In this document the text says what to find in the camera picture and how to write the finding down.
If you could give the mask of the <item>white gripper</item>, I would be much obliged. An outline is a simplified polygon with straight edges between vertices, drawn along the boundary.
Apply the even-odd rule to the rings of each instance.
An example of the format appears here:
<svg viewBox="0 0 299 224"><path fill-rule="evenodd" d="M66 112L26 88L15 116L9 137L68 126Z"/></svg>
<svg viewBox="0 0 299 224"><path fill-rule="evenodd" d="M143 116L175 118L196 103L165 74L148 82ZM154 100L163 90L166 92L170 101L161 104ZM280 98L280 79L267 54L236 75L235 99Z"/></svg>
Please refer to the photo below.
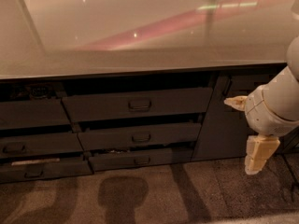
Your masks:
<svg viewBox="0 0 299 224"><path fill-rule="evenodd" d="M278 137L290 133L299 126L299 120L286 120L270 109L263 98L265 88L265 85L261 85L248 97L236 96L224 100L226 105L235 110L245 110L250 128L259 134L250 135L247 140L245 158L247 175L261 172L280 145Z"/></svg>

